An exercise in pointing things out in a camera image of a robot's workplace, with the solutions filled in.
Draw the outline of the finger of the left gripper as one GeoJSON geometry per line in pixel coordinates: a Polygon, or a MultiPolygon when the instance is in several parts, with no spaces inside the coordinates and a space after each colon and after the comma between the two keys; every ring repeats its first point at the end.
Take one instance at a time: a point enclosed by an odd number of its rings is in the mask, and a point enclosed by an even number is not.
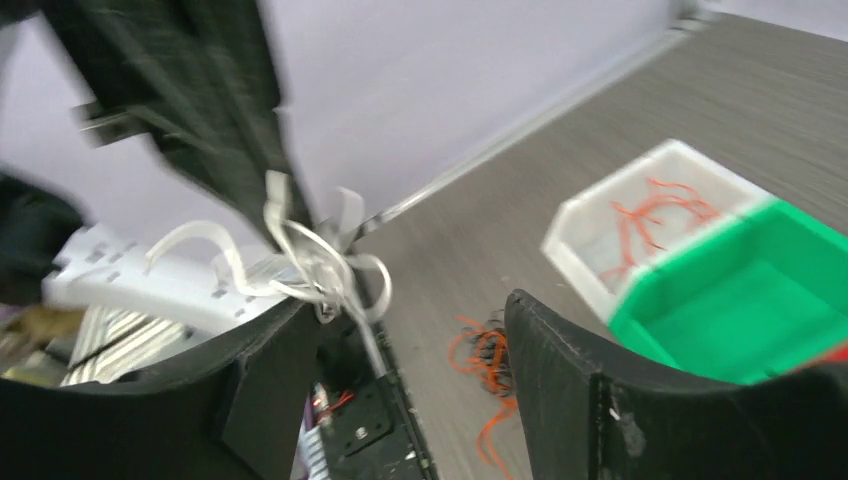
{"type": "Polygon", "coordinates": [[[292,167],[258,3],[67,0],[41,10],[93,93],[79,114],[99,141],[149,135],[171,168],[268,238],[266,175],[292,167]]]}

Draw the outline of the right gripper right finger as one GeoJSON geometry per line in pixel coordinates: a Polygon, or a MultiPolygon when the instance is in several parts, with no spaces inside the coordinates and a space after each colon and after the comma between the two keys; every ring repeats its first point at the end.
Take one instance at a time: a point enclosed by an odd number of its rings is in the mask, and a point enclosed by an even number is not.
{"type": "Polygon", "coordinates": [[[847,366],[751,386],[640,356],[508,296],[509,360],[537,479],[843,479],[847,366]]]}

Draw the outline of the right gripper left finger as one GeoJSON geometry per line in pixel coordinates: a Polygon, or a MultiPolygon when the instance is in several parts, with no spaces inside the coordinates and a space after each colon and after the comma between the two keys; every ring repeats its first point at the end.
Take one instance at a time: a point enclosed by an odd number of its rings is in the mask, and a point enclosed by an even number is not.
{"type": "Polygon", "coordinates": [[[108,383],[1,384],[5,479],[286,479],[320,326],[287,300],[108,383]]]}

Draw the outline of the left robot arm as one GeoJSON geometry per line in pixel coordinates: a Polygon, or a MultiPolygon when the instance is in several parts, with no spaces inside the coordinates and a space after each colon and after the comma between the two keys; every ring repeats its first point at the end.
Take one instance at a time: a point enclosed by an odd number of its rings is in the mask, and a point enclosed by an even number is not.
{"type": "MultiPolygon", "coordinates": [[[[5,1],[1,46],[42,15],[93,94],[79,109],[104,144],[151,138],[165,164],[271,245],[311,213],[277,114],[282,89],[254,1],[5,1]]],[[[212,221],[152,246],[89,221],[65,195],[1,172],[1,298],[147,313],[217,335],[285,295],[249,277],[212,221]]]]}

